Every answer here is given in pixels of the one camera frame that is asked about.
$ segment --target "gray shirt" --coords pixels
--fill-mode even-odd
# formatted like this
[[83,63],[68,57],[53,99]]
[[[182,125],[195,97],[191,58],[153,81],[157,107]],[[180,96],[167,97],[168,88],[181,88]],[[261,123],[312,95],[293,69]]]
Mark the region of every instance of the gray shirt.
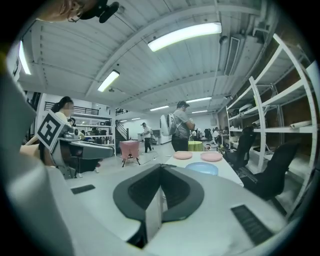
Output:
[[187,114],[184,111],[177,109],[176,111],[174,111],[173,115],[177,128],[175,136],[179,137],[180,139],[188,140],[190,136],[190,129],[186,125],[186,122],[189,121]]

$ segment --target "pink stool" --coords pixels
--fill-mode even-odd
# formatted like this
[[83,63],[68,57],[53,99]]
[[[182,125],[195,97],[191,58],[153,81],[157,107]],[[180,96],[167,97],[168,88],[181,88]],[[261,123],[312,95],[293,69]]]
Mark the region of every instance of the pink stool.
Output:
[[122,167],[125,166],[126,160],[128,158],[136,158],[136,161],[138,162],[139,165],[139,141],[137,140],[128,140],[128,141],[120,141],[120,149],[122,153],[122,162],[123,165]]

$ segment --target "black pants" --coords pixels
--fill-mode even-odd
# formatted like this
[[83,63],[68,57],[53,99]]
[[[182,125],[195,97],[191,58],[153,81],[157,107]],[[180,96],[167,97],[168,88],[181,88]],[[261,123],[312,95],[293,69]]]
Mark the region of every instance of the black pants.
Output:
[[144,152],[147,153],[149,150],[151,151],[150,138],[144,138]]
[[188,151],[188,140],[172,136],[171,144],[175,152]]

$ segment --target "blue bowl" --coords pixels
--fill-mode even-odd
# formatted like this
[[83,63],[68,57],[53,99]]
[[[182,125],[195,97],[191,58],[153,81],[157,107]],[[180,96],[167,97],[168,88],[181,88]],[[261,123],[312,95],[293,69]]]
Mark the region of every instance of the blue bowl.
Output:
[[218,175],[219,170],[218,167],[216,167],[214,164],[208,162],[193,162],[188,164],[185,168],[203,174],[211,174],[214,176]]

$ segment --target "black office chair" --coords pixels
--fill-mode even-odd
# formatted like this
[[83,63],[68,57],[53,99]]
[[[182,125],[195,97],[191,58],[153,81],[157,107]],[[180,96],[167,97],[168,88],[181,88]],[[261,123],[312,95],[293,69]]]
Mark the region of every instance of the black office chair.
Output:
[[299,143],[288,142],[279,146],[267,163],[264,172],[253,177],[241,178],[244,187],[264,200],[270,200],[281,194],[285,187],[285,174],[294,159]]
[[250,158],[249,151],[256,139],[256,135],[253,127],[247,126],[242,130],[236,151],[224,150],[225,154],[223,158],[232,165],[234,170],[245,167],[248,164]]
[[209,129],[204,129],[204,137],[206,137],[209,141],[212,141],[212,134]]

